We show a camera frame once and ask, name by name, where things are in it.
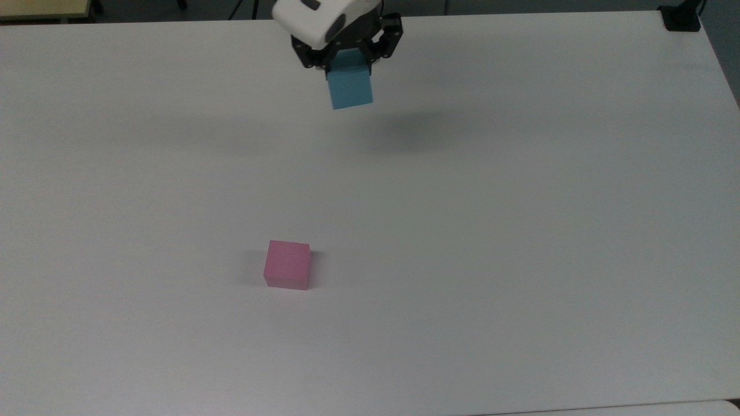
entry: white robot housing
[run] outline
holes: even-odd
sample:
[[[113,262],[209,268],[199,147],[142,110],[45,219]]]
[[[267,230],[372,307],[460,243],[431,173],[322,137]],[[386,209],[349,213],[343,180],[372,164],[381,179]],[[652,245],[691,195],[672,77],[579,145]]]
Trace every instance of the white robot housing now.
[[[272,17],[314,50],[322,50],[346,26],[377,8],[380,0],[277,0]]]

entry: black bracket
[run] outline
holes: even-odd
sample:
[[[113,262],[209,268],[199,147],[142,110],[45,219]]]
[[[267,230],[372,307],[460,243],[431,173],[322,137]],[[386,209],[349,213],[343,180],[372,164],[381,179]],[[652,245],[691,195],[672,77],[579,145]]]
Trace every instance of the black bracket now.
[[[373,41],[380,31],[383,31],[380,38]],[[295,36],[291,36],[291,43],[300,63],[306,68],[316,67],[329,73],[332,70],[332,61],[340,50],[359,49],[372,73],[375,62],[393,56],[401,36],[403,24],[399,13],[389,13],[381,18],[377,10],[373,10],[352,22],[322,50],[311,49]]]
[[[678,6],[659,6],[663,24],[671,32],[698,32],[702,28],[696,8],[702,0],[684,0]]]

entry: wooden surface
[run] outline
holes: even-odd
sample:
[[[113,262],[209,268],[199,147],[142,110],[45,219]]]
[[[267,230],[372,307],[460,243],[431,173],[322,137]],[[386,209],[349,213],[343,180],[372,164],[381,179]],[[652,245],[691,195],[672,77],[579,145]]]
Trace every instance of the wooden surface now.
[[[86,17],[90,0],[2,0],[0,20]]]
[[[272,21],[0,27],[4,415],[736,396],[740,112],[705,33],[405,29],[334,111]],[[311,244],[307,292],[266,286],[270,239]]]

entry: floor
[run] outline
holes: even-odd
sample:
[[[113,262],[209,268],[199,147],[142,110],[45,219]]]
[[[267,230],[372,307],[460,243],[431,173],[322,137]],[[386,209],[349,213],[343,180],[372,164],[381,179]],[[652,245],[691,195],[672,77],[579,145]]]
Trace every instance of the floor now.
[[[275,0],[189,0],[180,10],[176,0],[102,0],[98,23],[125,21],[269,19]],[[679,0],[386,0],[388,12],[403,16],[483,13],[557,13],[610,10],[655,10]],[[708,0],[702,22],[740,104],[740,1]]]

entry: foam block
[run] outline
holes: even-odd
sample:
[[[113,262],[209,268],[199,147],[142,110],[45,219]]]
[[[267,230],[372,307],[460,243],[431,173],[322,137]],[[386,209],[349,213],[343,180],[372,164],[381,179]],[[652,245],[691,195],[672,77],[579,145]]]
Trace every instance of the foam block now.
[[[264,272],[267,286],[308,290],[310,268],[311,247],[308,244],[270,241]]]
[[[370,70],[359,49],[339,51],[326,81],[335,110],[372,103]]]

